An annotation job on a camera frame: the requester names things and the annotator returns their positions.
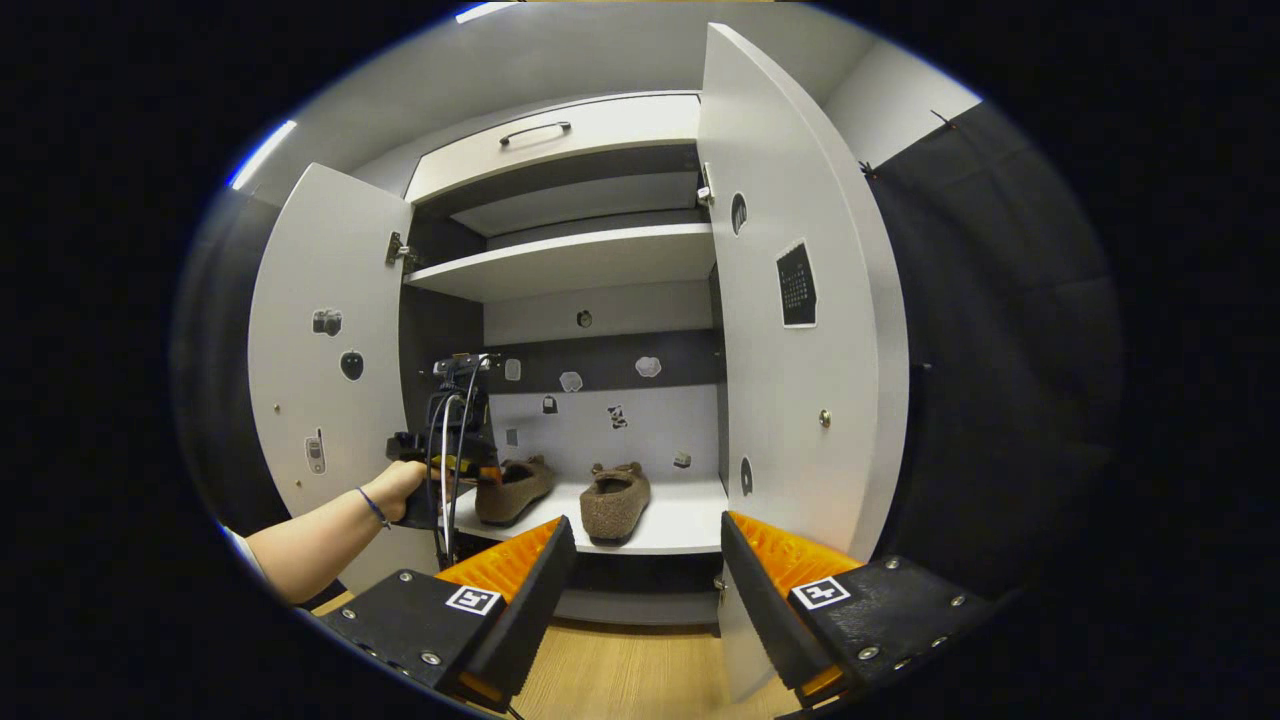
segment bracelet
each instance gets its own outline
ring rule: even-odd
[[[387,528],[388,530],[392,529],[392,524],[387,521],[387,515],[383,515],[383,511],[376,505],[374,505],[374,501],[369,500],[369,496],[365,495],[365,489],[356,488],[356,491],[360,492],[361,496],[364,496],[365,502],[367,502],[369,507],[374,511],[375,515],[378,515],[378,520],[381,521],[383,527]]]

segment metal handle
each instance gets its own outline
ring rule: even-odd
[[[535,126],[535,127],[531,127],[531,128],[517,129],[516,132],[499,138],[498,140],[498,145],[503,145],[503,146],[509,145],[511,143],[511,138],[516,137],[517,135],[520,135],[522,132],[529,132],[529,131],[535,131],[535,129],[543,129],[543,128],[550,128],[550,127],[556,127],[556,126],[559,126],[559,128],[562,131],[564,131],[564,132],[568,132],[570,129],[572,129],[572,126],[570,126],[568,123],[566,123],[563,120],[558,122],[558,123],[547,123],[545,126]]]

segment ceiling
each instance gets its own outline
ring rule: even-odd
[[[819,105],[874,41],[794,3],[521,3],[465,24],[451,18],[312,99],[246,190],[282,205],[311,163],[349,173],[426,133],[507,108],[699,90],[708,22],[754,42]]]

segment slipper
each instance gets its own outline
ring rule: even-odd
[[[554,473],[541,455],[526,462],[507,460],[502,468],[502,484],[476,487],[476,516],[485,525],[509,528],[552,491]]]
[[[649,479],[639,462],[605,470],[591,468],[594,479],[579,496],[582,529],[594,544],[626,544],[640,514],[649,506]]]

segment open cabinet door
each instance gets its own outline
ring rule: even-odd
[[[707,31],[698,154],[710,183],[728,374],[728,507],[868,560],[906,430],[906,318],[888,234],[817,102],[733,29]],[[772,675],[741,598],[730,691]]]
[[[387,249],[393,232],[408,242],[412,214],[399,197],[312,164],[268,240],[250,311],[250,397],[262,454],[294,518],[374,479],[388,465],[387,438],[407,428],[402,260],[388,265]],[[317,324],[316,311],[330,310],[340,325],[334,315]],[[338,579],[360,593],[401,568],[434,574],[435,565],[429,530],[396,527]]]

